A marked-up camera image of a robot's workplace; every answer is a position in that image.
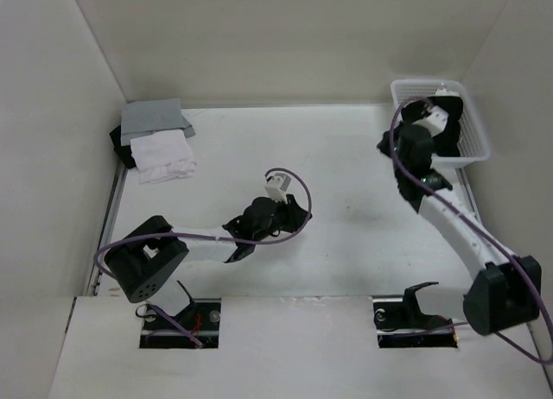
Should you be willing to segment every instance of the wire basket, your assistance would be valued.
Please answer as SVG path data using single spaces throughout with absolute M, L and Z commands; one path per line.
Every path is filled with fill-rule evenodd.
M 461 157 L 440 157 L 434 155 L 434 166 L 442 168 L 462 168 L 472 162 L 482 162 L 490 157 L 490 144 L 484 126 L 476 112 L 472 99 L 465 87 L 457 82 L 445 79 L 397 79 L 390 85 L 394 105 L 398 107 L 411 97 L 430 97 L 436 90 L 446 89 L 458 92 L 464 103 L 461 116 L 461 137 L 457 143 Z

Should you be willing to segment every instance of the gray cloth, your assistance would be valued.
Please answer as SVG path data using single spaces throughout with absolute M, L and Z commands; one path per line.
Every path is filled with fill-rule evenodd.
M 189 138 L 196 133 L 192 124 L 182 116 L 178 98 L 159 101 L 136 101 L 123 107 L 121 114 L 121 145 L 130 145 L 131 138 L 149 136 L 157 131 L 184 131 Z

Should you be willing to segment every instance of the white cloth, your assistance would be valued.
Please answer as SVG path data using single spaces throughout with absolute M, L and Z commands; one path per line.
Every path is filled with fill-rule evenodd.
M 159 183 L 192 177 L 196 160 L 182 130 L 157 131 L 130 139 L 130 151 L 140 172 L 140 183 Z

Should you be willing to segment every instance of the white table surface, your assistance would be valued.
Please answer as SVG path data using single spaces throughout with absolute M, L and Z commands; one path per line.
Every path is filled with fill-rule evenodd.
M 78 299 L 50 399 L 551 398 L 541 366 L 468 327 L 459 349 L 379 349 L 368 297 L 224 298 L 214 350 L 141 350 L 140 329 L 123 298 Z
M 193 295 L 388 295 L 438 281 L 468 287 L 470 278 L 440 234 L 397 192 L 391 162 L 376 149 L 390 124 L 388 105 L 185 110 L 197 135 L 194 178 L 156 185 L 126 176 L 112 240 L 152 215 L 173 226 L 223 225 L 257 196 L 264 172 L 296 171 L 313 194 L 313 219 L 285 244 L 259 247 L 233 264 L 187 263 L 173 274 Z M 459 190 L 454 170 L 443 172 Z M 291 191 L 300 205 L 299 185 Z M 99 295 L 124 296 L 102 277 Z
M 99 294 L 111 297 L 78 300 L 51 399 L 551 397 L 541 366 L 468 327 L 458 332 L 459 349 L 378 348 L 367 295 L 426 281 L 470 284 L 457 255 L 399 196 L 390 161 L 375 149 L 389 107 L 184 113 L 197 132 L 189 141 L 197 175 L 140 185 L 129 171 L 113 239 L 156 214 L 180 227 L 224 224 L 264 195 L 263 173 L 275 166 L 308 183 L 314 217 L 286 244 L 230 265 L 185 260 L 174 273 L 196 297 L 224 296 L 217 350 L 139 350 L 135 306 L 103 277 Z M 460 193 L 455 172 L 443 173 Z M 305 205 L 300 188 L 292 190 Z M 283 298 L 308 295 L 355 296 Z M 535 352 L 526 326 L 506 334 Z

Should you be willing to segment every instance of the black mounting bracket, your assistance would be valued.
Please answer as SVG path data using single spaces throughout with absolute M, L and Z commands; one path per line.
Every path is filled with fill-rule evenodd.
M 181 326 L 189 330 L 202 344 L 203 349 L 219 347 L 219 326 L 221 320 L 221 299 L 195 299 L 177 281 L 190 300 L 189 304 L 173 317 Z M 144 319 L 143 330 L 148 332 L 140 337 L 140 348 L 143 349 L 196 349 L 196 344 L 175 334 L 175 327 L 155 311 L 148 309 L 144 315 L 136 311 L 138 318 Z M 158 330 L 171 332 L 151 334 Z
M 440 315 L 428 315 L 421 312 L 416 300 L 416 292 L 438 282 L 424 282 L 405 289 L 404 296 L 398 296 L 397 301 L 388 301 L 385 297 L 380 301 L 374 297 L 374 325 L 383 332 L 394 332 L 401 328 L 431 330 L 450 324 L 452 321 Z

